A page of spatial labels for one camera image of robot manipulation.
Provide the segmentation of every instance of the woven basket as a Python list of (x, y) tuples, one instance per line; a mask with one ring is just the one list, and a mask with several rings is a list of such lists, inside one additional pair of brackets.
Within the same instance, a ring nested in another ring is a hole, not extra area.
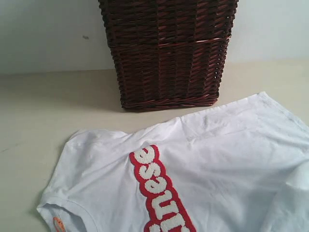
[(98, 0), (126, 109), (217, 101), (238, 0)]

